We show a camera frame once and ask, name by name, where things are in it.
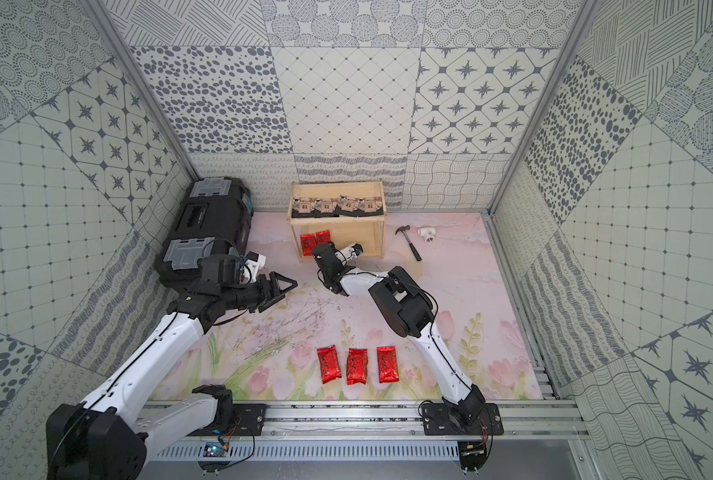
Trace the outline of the red tea bag two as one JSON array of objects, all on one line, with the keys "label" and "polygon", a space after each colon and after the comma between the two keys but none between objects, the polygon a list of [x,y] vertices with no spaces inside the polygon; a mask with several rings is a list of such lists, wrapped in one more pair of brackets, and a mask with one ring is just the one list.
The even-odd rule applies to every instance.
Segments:
[{"label": "red tea bag two", "polygon": [[332,241],[332,236],[330,236],[330,230],[324,230],[320,232],[314,233],[314,237],[316,238],[316,244],[326,244],[330,241]]}]

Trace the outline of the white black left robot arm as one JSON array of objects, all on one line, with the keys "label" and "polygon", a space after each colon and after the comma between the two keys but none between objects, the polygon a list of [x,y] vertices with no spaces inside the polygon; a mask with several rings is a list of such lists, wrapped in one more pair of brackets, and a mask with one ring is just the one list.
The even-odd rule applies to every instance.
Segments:
[{"label": "white black left robot arm", "polygon": [[162,450],[198,431],[219,440],[240,429],[234,394],[223,385],[196,387],[186,399],[148,419],[142,408],[176,361],[226,311],[262,313],[294,290],[296,280],[264,267],[264,256],[212,254],[200,259],[200,278],[170,303],[136,352],[77,404],[62,404],[46,422],[50,479],[134,479]]}]

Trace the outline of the red tea bag four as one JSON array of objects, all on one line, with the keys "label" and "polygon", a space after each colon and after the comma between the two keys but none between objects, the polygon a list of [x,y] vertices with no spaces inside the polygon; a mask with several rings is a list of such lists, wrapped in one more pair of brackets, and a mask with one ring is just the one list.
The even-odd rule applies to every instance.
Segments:
[{"label": "red tea bag four", "polygon": [[346,384],[366,384],[368,376],[368,354],[366,349],[350,349],[346,361]]}]

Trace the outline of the red tea bag three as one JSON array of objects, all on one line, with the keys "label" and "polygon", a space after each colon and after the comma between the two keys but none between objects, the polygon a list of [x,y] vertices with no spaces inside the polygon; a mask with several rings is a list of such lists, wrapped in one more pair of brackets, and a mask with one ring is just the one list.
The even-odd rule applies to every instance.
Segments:
[{"label": "red tea bag three", "polygon": [[322,378],[323,384],[342,378],[336,346],[318,348],[318,361],[320,362],[320,378]]}]

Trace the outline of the floral tea bag one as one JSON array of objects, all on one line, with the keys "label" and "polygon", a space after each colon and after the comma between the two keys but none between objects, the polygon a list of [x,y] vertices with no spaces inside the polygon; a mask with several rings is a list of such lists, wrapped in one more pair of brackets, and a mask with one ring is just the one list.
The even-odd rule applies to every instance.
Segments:
[{"label": "floral tea bag one", "polygon": [[292,218],[314,218],[314,215],[316,215],[316,200],[309,197],[292,199]]}]

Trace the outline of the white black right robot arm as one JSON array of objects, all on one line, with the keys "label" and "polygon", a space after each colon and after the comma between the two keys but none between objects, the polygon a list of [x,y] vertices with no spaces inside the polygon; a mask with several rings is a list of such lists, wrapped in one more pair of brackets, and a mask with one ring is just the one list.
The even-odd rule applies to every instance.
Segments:
[{"label": "white black right robot arm", "polygon": [[400,266],[372,272],[350,264],[360,254],[362,247],[357,243],[340,250],[332,242],[316,245],[312,258],[318,266],[320,282],[336,295],[368,295],[388,327],[396,335],[410,339],[423,355],[451,423],[458,429],[474,426],[485,412],[486,400],[442,339],[436,324],[435,298]]}]

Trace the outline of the floral tea bag four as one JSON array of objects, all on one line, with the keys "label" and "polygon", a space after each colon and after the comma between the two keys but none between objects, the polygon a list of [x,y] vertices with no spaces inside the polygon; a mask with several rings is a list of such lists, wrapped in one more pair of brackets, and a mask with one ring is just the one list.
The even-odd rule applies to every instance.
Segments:
[{"label": "floral tea bag four", "polygon": [[358,198],[356,213],[359,216],[380,216],[384,214],[383,200],[381,197]]}]

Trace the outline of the floral tea bag two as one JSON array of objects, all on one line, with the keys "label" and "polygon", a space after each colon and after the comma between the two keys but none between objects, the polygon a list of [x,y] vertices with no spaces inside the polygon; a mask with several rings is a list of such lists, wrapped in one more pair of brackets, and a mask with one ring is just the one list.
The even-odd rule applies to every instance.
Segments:
[{"label": "floral tea bag two", "polygon": [[338,198],[316,198],[312,207],[314,218],[338,217]]}]

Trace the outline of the red tea bag one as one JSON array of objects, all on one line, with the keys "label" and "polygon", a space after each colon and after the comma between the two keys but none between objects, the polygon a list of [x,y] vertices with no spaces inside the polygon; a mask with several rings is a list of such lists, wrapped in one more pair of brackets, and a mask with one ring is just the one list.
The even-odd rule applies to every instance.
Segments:
[{"label": "red tea bag one", "polygon": [[312,250],[318,245],[316,234],[302,234],[300,236],[300,247],[303,256],[312,256]]}]

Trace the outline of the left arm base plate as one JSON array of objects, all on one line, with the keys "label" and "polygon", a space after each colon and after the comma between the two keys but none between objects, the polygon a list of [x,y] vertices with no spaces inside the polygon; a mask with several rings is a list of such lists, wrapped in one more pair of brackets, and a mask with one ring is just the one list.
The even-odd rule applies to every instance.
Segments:
[{"label": "left arm base plate", "polygon": [[268,404],[238,403],[232,405],[230,410],[222,407],[218,409],[218,417],[212,424],[188,434],[188,437],[198,436],[260,436],[266,422]]}]

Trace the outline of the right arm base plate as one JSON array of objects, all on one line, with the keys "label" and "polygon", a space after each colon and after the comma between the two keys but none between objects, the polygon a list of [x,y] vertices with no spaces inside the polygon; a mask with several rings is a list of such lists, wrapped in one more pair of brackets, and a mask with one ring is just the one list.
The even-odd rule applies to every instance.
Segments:
[{"label": "right arm base plate", "polygon": [[417,408],[426,436],[504,434],[499,408],[486,403],[477,413],[469,414],[448,402],[422,401]]}]

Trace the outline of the floral tea bag three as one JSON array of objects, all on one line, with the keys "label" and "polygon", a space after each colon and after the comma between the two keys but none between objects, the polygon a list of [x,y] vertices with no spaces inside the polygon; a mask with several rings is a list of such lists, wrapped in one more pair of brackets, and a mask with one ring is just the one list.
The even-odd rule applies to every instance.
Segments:
[{"label": "floral tea bag three", "polygon": [[336,215],[346,217],[360,216],[361,210],[358,208],[358,200],[350,196],[340,196],[336,201]]}]

